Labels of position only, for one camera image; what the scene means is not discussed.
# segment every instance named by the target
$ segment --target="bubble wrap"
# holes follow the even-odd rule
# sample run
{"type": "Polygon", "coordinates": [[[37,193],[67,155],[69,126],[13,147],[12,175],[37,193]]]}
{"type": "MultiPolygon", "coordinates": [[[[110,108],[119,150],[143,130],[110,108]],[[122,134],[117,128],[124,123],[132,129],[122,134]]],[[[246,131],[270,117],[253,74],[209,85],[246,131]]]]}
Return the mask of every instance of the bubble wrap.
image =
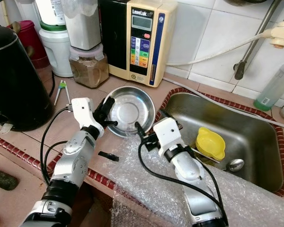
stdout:
{"type": "MultiPolygon", "coordinates": [[[[109,170],[108,177],[118,185],[113,198],[112,227],[156,227],[151,221],[146,221],[147,217],[130,211],[126,204],[120,202],[124,192],[172,226],[191,226],[182,186],[147,173],[138,159],[139,144],[138,136],[124,139],[115,148],[119,162],[107,160],[104,163],[109,170]]],[[[176,177],[173,165],[159,157],[158,150],[148,152],[143,146],[142,158],[154,172],[176,177]]],[[[284,199],[232,174],[208,167],[218,182],[231,227],[284,227],[284,199]]],[[[217,198],[212,180],[208,175],[205,179],[217,198]]]]}

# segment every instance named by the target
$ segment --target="white cable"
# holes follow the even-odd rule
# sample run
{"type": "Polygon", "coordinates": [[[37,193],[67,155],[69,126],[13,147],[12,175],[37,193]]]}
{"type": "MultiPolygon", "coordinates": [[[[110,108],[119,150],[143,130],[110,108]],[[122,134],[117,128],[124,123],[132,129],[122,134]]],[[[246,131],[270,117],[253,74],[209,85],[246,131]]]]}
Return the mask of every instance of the white cable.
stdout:
{"type": "Polygon", "coordinates": [[[203,58],[200,58],[200,59],[197,59],[197,60],[193,60],[193,61],[190,61],[190,62],[184,62],[184,63],[183,63],[183,62],[182,62],[182,63],[172,62],[172,63],[166,63],[166,65],[169,65],[169,66],[190,65],[190,64],[194,64],[194,63],[201,62],[201,61],[205,61],[205,60],[208,60],[208,59],[210,59],[210,58],[213,58],[213,57],[216,57],[216,56],[218,56],[218,55],[221,55],[221,54],[227,53],[227,52],[229,52],[229,51],[232,51],[232,50],[234,50],[234,49],[237,49],[237,48],[239,48],[239,47],[241,47],[241,46],[243,46],[243,45],[245,45],[245,44],[248,44],[248,43],[250,43],[250,42],[252,42],[252,41],[255,41],[255,40],[261,38],[261,37],[262,37],[262,34],[263,34],[263,33],[260,33],[260,34],[258,34],[258,35],[256,35],[256,36],[254,36],[254,37],[252,37],[252,38],[250,38],[250,39],[248,39],[248,40],[245,40],[245,41],[243,41],[243,42],[241,42],[241,43],[239,43],[239,44],[236,44],[236,45],[234,45],[234,46],[232,46],[232,47],[230,47],[230,48],[228,48],[228,49],[226,49],[226,50],[219,51],[219,52],[217,52],[217,53],[211,54],[211,55],[209,55],[209,56],[206,56],[206,57],[203,57],[203,58]]]}
{"type": "Polygon", "coordinates": [[[282,124],[282,123],[274,122],[274,121],[271,121],[271,120],[268,120],[268,119],[265,119],[265,118],[262,118],[262,117],[259,117],[259,116],[256,116],[256,115],[252,115],[252,114],[249,114],[249,113],[246,113],[246,112],[243,112],[243,111],[234,109],[234,108],[232,108],[232,107],[229,107],[229,106],[227,106],[227,105],[218,103],[218,102],[216,102],[216,101],[213,101],[211,98],[209,98],[209,97],[207,97],[207,96],[201,94],[200,92],[198,92],[198,91],[196,91],[196,90],[194,90],[194,89],[192,89],[192,88],[190,88],[190,87],[188,87],[188,86],[185,86],[184,84],[178,83],[178,82],[176,82],[176,81],[174,81],[174,80],[172,80],[172,79],[168,79],[168,78],[163,77],[163,80],[166,80],[166,81],[168,81],[168,82],[170,82],[170,83],[173,83],[173,84],[175,84],[175,85],[184,87],[184,88],[186,88],[187,90],[189,90],[189,91],[191,91],[191,92],[194,92],[195,94],[199,95],[200,97],[206,99],[207,101],[212,102],[212,103],[214,103],[214,104],[216,104],[216,105],[218,105],[218,106],[220,106],[220,107],[223,107],[223,108],[225,108],[225,109],[227,109],[227,110],[230,110],[230,111],[233,111],[233,112],[235,112],[235,113],[238,113],[238,114],[241,114],[241,115],[244,115],[244,116],[247,116],[247,117],[251,117],[251,118],[254,118],[254,119],[257,119],[257,120],[261,120],[261,121],[264,121],[264,122],[267,122],[267,123],[270,123],[270,124],[274,124],[274,125],[277,125],[277,126],[280,126],[280,127],[283,127],[283,128],[284,128],[284,124],[282,124]]]}

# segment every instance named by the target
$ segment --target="display screen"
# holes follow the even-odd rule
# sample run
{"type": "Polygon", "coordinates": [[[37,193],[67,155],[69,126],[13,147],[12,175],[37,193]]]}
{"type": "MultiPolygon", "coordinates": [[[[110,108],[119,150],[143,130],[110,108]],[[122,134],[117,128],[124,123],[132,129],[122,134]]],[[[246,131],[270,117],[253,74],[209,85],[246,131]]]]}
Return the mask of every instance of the display screen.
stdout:
{"type": "Polygon", "coordinates": [[[136,26],[145,27],[145,28],[150,29],[151,21],[152,19],[133,16],[133,25],[136,25],[136,26]]]}

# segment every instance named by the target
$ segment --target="stainless steel bowl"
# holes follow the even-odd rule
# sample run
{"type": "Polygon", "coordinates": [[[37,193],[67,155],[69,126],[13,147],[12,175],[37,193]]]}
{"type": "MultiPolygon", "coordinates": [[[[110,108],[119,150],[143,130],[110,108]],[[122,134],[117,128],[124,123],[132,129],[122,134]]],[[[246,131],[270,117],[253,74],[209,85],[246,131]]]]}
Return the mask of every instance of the stainless steel bowl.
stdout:
{"type": "Polygon", "coordinates": [[[117,126],[108,127],[112,133],[121,137],[136,134],[135,122],[139,122],[145,131],[151,129],[156,116],[155,105],[145,91],[124,86],[110,92],[106,99],[109,96],[115,99],[115,103],[107,118],[118,121],[117,126]]]}

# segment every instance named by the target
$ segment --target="stainless steel sink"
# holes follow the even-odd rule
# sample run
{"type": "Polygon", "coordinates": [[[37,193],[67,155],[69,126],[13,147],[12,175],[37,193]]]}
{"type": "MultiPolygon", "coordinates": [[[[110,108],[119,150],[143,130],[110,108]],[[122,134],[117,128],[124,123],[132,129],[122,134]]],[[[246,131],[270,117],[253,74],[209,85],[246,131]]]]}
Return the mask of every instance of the stainless steel sink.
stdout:
{"type": "Polygon", "coordinates": [[[215,167],[225,169],[229,161],[241,158],[245,165],[234,175],[271,192],[282,187],[276,131],[269,123],[234,113],[188,93],[173,94],[165,111],[183,125],[180,132],[187,145],[194,146],[200,127],[223,137],[225,159],[220,164],[214,163],[215,167]]]}

